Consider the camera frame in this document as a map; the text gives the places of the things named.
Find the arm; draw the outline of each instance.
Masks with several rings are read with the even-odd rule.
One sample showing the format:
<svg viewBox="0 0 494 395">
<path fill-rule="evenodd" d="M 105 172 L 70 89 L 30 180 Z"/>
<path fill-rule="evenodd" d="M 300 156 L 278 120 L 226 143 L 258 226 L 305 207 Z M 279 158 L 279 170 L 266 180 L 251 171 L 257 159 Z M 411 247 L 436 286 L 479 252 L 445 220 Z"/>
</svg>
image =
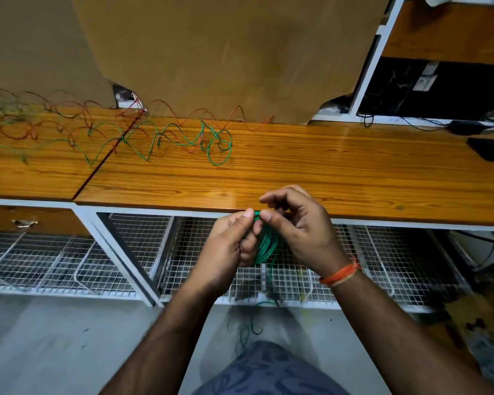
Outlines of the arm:
<svg viewBox="0 0 494 395">
<path fill-rule="evenodd" d="M 266 193 L 260 218 L 321 277 L 350 263 L 325 209 L 298 186 Z M 349 323 L 394 395 L 494 394 L 494 386 L 437 345 L 362 272 L 332 288 Z"/>
<path fill-rule="evenodd" d="M 249 209 L 216 221 L 189 278 L 101 395 L 178 393 L 214 301 L 256 256 L 262 223 L 253 219 Z"/>
</svg>

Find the cardboard sheet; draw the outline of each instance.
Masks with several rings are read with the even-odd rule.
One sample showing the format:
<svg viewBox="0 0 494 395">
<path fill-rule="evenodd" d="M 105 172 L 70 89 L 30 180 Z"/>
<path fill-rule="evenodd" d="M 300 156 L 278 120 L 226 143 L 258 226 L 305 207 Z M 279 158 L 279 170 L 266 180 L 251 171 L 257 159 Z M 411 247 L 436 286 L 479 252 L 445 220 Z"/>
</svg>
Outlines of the cardboard sheet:
<svg viewBox="0 0 494 395">
<path fill-rule="evenodd" d="M 353 91 L 387 2 L 73 0 L 100 71 L 145 104 L 294 124 Z"/>
<path fill-rule="evenodd" d="M 0 0 L 0 87 L 115 105 L 110 82 L 95 64 L 71 0 Z M 30 97 L 27 101 L 40 101 Z"/>
</svg>

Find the person's right hand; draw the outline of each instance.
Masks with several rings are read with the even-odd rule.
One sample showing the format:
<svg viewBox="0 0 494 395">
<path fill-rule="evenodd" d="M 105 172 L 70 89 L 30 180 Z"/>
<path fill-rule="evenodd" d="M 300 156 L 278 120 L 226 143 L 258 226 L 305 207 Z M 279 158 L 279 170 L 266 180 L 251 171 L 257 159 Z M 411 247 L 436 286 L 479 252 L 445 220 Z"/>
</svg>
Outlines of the person's right hand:
<svg viewBox="0 0 494 395">
<path fill-rule="evenodd" d="M 301 187 L 290 185 L 260 197 L 272 209 L 260 211 L 260 219 L 280 233 L 293 254 L 321 277 L 329 277 L 350 263 L 336 229 L 322 205 Z M 287 213 L 289 219 L 280 212 Z"/>
</svg>

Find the forearm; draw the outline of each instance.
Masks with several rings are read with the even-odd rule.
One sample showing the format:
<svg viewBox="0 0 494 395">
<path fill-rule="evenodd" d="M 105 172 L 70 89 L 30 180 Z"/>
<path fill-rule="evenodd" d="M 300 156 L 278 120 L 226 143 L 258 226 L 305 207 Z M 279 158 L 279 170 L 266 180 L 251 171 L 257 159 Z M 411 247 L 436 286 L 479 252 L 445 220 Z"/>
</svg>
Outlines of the forearm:
<svg viewBox="0 0 494 395">
<path fill-rule="evenodd" d="M 494 394 L 362 272 L 333 293 L 394 395 Z"/>
<path fill-rule="evenodd" d="M 101 394 L 177 394 L 214 301 L 187 280 Z"/>
</svg>

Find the fingernail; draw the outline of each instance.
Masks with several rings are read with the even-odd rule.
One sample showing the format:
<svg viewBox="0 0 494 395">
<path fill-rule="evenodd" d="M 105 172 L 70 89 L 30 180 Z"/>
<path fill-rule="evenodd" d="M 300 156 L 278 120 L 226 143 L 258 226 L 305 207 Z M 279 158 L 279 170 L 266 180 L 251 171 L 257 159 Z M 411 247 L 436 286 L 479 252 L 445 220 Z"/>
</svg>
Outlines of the fingernail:
<svg viewBox="0 0 494 395">
<path fill-rule="evenodd" d="M 262 211 L 260 211 L 260 217 L 265 221 L 270 221 L 271 213 L 267 209 L 263 209 Z"/>
</svg>

